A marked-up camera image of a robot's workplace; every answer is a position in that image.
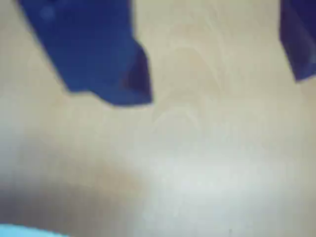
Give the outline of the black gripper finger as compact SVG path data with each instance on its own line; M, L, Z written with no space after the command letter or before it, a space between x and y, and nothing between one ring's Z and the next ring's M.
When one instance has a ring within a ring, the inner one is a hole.
M153 101L149 63L133 33L130 0L20 0L26 19L71 92L115 106Z
M279 39L296 81L316 75L316 2L281 0Z

